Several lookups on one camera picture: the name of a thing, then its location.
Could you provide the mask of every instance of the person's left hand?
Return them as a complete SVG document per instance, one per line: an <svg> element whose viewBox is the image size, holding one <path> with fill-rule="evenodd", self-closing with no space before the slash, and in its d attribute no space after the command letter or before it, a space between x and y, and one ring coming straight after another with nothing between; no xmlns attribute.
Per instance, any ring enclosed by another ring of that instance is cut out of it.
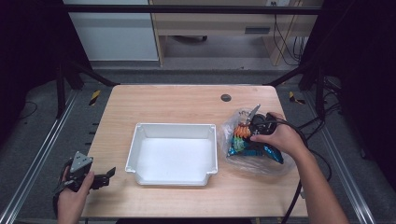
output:
<svg viewBox="0 0 396 224"><path fill-rule="evenodd" d="M64 172L63 181L66 180L65 175L70 167ZM66 188L59 195L58 201L58 224L76 224L81 217L84 209L85 201L93 182L94 173L88 172L82 182L78 192Z"/></svg>

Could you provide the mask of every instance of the white wall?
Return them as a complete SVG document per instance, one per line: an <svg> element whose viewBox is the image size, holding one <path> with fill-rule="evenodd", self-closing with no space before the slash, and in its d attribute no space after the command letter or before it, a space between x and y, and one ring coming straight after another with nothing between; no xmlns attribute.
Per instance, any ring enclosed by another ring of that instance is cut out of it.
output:
<svg viewBox="0 0 396 224"><path fill-rule="evenodd" d="M65 4L147 5L148 0L64 0ZM69 13L90 61L158 61L151 17Z"/></svg>

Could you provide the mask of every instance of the clear plastic bag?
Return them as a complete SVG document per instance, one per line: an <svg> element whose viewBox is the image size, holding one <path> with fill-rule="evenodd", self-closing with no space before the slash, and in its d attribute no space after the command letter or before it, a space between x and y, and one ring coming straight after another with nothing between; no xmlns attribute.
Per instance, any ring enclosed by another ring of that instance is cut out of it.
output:
<svg viewBox="0 0 396 224"><path fill-rule="evenodd" d="M295 162L286 153L282 152L283 164L280 164L266 156L227 156L230 149L233 129L238 126L241 116L250 113L251 109L241 108L235 111L232 117L227 119L220 127L218 140L221 154L220 156L234 167L253 173L255 175L285 175L295 167Z"/></svg>

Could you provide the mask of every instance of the power outlet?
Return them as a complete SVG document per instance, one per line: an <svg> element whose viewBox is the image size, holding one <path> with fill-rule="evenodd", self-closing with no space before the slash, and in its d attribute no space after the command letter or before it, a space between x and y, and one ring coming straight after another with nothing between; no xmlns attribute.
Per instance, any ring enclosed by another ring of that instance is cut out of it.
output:
<svg viewBox="0 0 396 224"><path fill-rule="evenodd" d="M287 7L290 0L267 0L266 7Z"/></svg>

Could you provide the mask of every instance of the table top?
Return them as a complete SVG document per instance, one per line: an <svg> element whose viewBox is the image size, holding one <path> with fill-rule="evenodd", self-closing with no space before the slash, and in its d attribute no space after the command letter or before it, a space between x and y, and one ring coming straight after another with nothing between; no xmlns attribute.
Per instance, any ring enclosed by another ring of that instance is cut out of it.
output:
<svg viewBox="0 0 396 224"><path fill-rule="evenodd" d="M224 102L222 94L232 99ZM125 172L136 123L214 123L239 108L261 104L262 112L283 114L276 90L268 86L120 85L113 89L93 139L91 170L110 185L91 190L84 217L283 217L297 188L292 169L282 176L239 171L218 152L219 171L203 187L141 186ZM306 217L299 197L293 217Z"/></svg>

